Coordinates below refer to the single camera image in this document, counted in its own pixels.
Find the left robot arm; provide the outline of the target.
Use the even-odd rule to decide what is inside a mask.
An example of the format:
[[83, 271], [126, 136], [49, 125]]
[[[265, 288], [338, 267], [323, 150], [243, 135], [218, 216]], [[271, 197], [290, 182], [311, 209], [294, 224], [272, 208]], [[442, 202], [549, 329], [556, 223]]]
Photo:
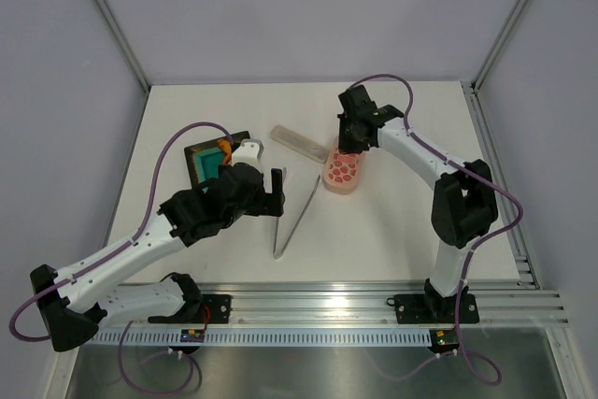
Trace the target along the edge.
[[33, 270], [36, 305], [53, 349], [75, 349], [101, 329], [130, 321], [198, 321], [204, 299], [190, 275], [173, 273], [146, 286], [123, 282], [150, 264], [217, 235], [243, 216], [281, 216], [282, 170], [272, 169], [271, 180], [268, 192], [258, 169], [244, 163], [224, 165], [216, 178], [176, 192], [132, 236], [76, 264], [60, 269], [42, 264]]

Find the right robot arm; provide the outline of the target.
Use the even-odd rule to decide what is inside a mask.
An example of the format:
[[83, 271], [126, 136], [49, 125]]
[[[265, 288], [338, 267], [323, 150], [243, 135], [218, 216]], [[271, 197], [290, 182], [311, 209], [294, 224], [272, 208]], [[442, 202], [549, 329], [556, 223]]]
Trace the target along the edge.
[[439, 246], [421, 302], [432, 321], [454, 321], [466, 291], [466, 258], [472, 241], [486, 235], [498, 219], [489, 166], [480, 159], [456, 158], [418, 135], [406, 112], [392, 105], [378, 107], [363, 85], [346, 89], [338, 98], [343, 108], [338, 115], [340, 151], [385, 150], [432, 189], [431, 224]]

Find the metal tongs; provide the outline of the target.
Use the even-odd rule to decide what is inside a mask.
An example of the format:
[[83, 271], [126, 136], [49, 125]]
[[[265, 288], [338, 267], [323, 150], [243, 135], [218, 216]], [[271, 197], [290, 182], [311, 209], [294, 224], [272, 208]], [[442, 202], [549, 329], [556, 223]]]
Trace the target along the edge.
[[301, 221], [303, 220], [305, 214], [307, 213], [318, 189], [320, 186], [321, 175], [318, 175], [314, 181], [313, 187], [309, 196], [307, 197], [305, 203], [303, 204], [300, 212], [298, 213], [290, 231], [286, 234], [284, 238], [280, 237], [280, 217], [275, 217], [274, 221], [274, 234], [272, 239], [272, 256], [275, 261], [279, 260], [285, 253], [287, 247], [290, 245], [294, 234], [296, 233]]

